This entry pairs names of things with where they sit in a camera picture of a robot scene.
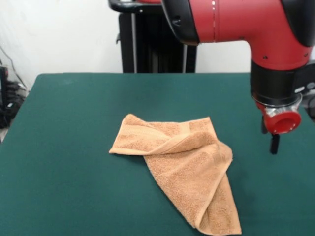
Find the table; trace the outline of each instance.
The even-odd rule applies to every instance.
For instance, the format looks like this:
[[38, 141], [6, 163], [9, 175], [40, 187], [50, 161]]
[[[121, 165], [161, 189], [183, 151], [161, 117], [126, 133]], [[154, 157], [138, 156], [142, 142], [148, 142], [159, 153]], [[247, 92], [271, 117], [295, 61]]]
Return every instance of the table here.
[[210, 116], [234, 152], [245, 236], [315, 232], [315, 129], [306, 112], [269, 154], [249, 74], [43, 74], [0, 148], [1, 236], [198, 236], [142, 157], [109, 155], [122, 119]]

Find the orange towel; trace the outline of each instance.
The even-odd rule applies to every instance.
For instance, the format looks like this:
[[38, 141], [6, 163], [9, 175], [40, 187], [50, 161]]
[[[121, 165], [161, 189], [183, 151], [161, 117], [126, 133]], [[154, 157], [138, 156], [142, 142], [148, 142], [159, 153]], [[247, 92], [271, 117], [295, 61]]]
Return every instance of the orange towel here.
[[232, 151], [218, 140], [210, 118], [145, 122], [127, 115], [109, 153], [143, 155], [157, 184], [200, 232], [241, 234], [226, 175]]

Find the green table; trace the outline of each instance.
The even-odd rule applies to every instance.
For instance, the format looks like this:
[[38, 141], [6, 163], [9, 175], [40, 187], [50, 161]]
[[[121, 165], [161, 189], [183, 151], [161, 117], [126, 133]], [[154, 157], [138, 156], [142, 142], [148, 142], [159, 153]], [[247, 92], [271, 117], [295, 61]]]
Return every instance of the green table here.
[[315, 129], [268, 152], [248, 74], [40, 75], [0, 148], [1, 236], [192, 236], [142, 157], [109, 155], [122, 119], [210, 116], [245, 236], [314, 235]]

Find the folded towel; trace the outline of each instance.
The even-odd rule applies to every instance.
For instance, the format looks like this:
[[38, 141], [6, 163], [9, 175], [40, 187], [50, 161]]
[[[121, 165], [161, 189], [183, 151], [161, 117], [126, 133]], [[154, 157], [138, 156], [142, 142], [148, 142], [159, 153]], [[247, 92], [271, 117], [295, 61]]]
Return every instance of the folded towel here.
[[143, 155], [157, 184], [200, 232], [241, 234], [226, 175], [232, 151], [218, 140], [210, 118], [145, 122], [127, 115], [109, 153]]

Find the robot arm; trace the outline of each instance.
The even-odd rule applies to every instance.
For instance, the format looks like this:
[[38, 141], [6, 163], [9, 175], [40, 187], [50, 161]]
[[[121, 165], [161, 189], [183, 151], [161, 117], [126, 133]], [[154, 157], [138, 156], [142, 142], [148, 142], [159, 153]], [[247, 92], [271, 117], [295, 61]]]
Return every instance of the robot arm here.
[[251, 96], [273, 135], [301, 123], [302, 93], [315, 86], [308, 64], [315, 40], [315, 0], [162, 0], [178, 39], [188, 45], [245, 40], [252, 52]]

